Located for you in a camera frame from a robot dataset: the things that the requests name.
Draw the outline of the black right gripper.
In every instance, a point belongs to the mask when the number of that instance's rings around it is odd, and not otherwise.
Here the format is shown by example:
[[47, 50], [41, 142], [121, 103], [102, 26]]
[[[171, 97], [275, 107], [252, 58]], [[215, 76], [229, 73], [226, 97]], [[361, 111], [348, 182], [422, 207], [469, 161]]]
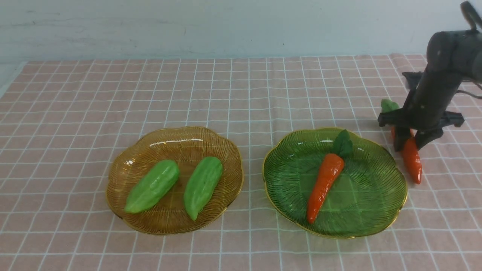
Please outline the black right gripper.
[[409, 93], [400, 109], [380, 113], [378, 123], [393, 128], [393, 147], [396, 152], [404, 149], [417, 130], [415, 144], [418, 150], [444, 135], [442, 128], [460, 128], [465, 119], [461, 113], [447, 108], [457, 93], [463, 76], [453, 72], [402, 72]]

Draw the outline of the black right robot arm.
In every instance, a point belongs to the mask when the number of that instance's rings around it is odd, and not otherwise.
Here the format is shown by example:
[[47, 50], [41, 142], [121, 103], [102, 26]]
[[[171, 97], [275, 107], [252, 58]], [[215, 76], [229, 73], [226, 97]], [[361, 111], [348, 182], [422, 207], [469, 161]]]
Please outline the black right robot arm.
[[460, 128], [465, 122], [461, 113], [447, 108], [462, 82], [481, 85], [482, 22], [469, 1], [462, 2], [460, 9], [470, 29], [433, 34], [427, 45], [425, 70], [403, 72], [409, 93], [402, 108], [378, 116], [380, 127], [394, 127], [396, 152], [403, 149], [412, 129], [416, 130], [414, 141], [420, 150], [441, 138], [444, 127]]

